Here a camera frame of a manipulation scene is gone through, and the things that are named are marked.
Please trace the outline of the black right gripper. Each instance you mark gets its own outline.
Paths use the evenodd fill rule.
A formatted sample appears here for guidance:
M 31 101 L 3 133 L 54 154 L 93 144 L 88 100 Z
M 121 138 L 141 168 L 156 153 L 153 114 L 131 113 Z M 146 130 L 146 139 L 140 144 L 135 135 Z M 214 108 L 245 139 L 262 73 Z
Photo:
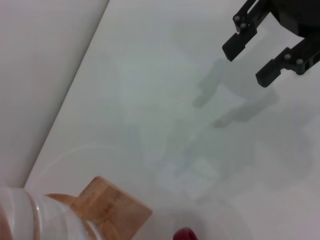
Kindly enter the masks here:
M 293 48 L 285 48 L 256 73 L 257 82 L 263 88 L 275 81 L 282 69 L 301 76 L 320 61 L 319 0 L 272 0 L 271 4 L 268 0 L 247 0 L 233 16 L 237 33 L 222 46 L 229 61 L 245 49 L 270 12 L 282 27 L 304 39 Z

